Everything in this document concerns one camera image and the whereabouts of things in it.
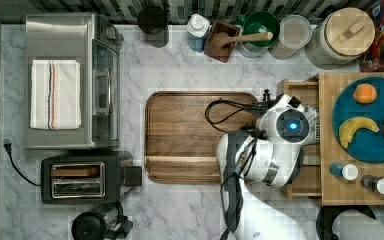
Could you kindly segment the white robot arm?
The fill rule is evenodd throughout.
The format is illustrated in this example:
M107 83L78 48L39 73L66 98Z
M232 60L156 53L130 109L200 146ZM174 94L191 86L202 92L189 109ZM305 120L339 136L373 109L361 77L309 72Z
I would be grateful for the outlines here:
M282 94L240 107L257 117L251 127L227 132L218 143L220 194L226 229L236 240L307 240L288 215L258 199L246 181L283 187L301 169L306 145L320 140L319 111Z

